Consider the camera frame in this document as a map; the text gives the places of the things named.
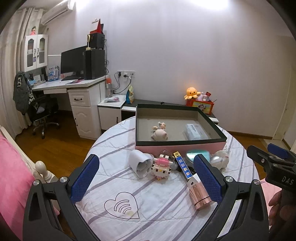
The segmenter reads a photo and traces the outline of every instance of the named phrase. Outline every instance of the white curtain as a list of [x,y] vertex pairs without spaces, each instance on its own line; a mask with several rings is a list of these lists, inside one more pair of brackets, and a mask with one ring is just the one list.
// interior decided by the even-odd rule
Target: white curtain
[[15,136],[31,124],[28,116],[23,116],[15,108],[13,101],[13,84],[20,71],[21,42],[36,26],[38,33],[43,9],[22,9],[11,17],[0,34],[0,125],[9,134]]

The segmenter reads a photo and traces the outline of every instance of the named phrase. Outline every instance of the hello kitty block figure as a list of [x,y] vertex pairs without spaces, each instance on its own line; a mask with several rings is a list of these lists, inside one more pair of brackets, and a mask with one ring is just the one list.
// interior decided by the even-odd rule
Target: hello kitty block figure
[[151,167],[151,173],[156,176],[157,180],[168,178],[171,171],[170,165],[172,164],[168,158],[169,156],[164,157],[164,155],[161,154],[159,158],[153,159],[154,163]]

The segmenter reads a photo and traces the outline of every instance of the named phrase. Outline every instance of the air conditioner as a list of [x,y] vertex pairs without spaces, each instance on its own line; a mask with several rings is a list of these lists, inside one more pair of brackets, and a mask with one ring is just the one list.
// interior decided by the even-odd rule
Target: air conditioner
[[54,6],[46,12],[41,18],[41,24],[46,25],[55,18],[65,14],[66,12],[73,11],[75,0],[63,0],[58,5]]

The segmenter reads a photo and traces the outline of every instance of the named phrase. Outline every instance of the rose gold cylinder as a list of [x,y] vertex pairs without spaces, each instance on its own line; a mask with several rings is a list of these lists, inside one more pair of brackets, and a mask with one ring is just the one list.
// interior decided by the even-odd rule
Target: rose gold cylinder
[[212,204],[212,200],[201,182],[193,185],[189,189],[189,194],[196,210],[203,209]]

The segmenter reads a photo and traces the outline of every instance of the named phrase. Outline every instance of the bedpost knob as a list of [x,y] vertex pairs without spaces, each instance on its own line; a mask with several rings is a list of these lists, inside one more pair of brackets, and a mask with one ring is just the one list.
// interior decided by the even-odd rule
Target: bedpost knob
[[35,163],[35,169],[43,175],[43,178],[44,180],[47,182],[47,181],[50,181],[51,179],[51,173],[46,169],[46,166],[44,164],[43,161],[38,161]]

